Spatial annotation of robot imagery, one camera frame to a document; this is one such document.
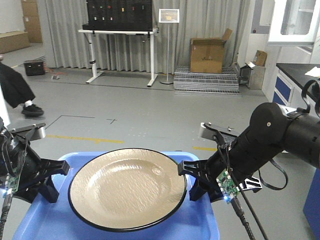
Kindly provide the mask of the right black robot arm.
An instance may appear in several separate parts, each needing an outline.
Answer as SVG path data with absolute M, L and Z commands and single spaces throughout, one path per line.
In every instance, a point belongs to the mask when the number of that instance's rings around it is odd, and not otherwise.
M 178 164 L 179 175 L 191 175 L 195 182 L 189 198 L 197 201 L 205 193 L 210 201 L 224 198 L 223 183 L 219 176 L 227 171 L 231 179 L 245 184 L 252 175 L 273 157 L 286 151 L 315 168 L 320 167 L 320 101 L 314 111 L 307 92 L 318 87 L 319 80 L 309 80 L 302 88 L 301 98 L 306 108 L 292 108 L 273 102 L 260 104 L 252 112 L 249 126 L 240 134 L 202 122 L 201 137 L 215 141 L 217 151 L 208 159 L 182 161 Z

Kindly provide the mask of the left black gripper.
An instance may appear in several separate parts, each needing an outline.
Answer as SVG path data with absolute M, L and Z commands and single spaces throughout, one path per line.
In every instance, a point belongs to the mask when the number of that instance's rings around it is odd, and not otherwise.
M 2 139 L 0 141 L 0 195 L 4 198 L 7 174 L 20 176 L 19 187 L 12 195 L 32 203 L 38 192 L 49 202 L 56 203 L 60 195 L 52 175 L 66 176 L 70 165 L 66 160 L 40 158 L 28 140 Z

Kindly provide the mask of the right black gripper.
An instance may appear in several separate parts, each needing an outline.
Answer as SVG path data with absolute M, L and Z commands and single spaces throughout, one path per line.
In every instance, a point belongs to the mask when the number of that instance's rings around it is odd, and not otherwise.
M 208 174 L 208 179 L 212 183 L 211 186 L 210 184 L 201 181 L 199 178 L 196 178 L 189 191 L 189 199 L 191 201 L 198 201 L 205 193 L 208 192 L 210 201 L 212 203 L 218 200 L 224 200 L 223 194 L 216 181 L 217 176 L 224 170 L 227 170 L 229 172 L 231 178 L 238 187 L 236 179 L 233 176 L 233 170 L 231 168 L 228 153 L 228 149 L 222 148 L 218 145 L 217 152 L 208 159 L 208 163 L 207 160 L 184 160 L 178 164 L 177 172 L 179 176 L 191 175 L 193 177 L 204 177 Z M 237 197 L 233 198 L 231 200 L 231 203 L 233 203 L 236 198 Z

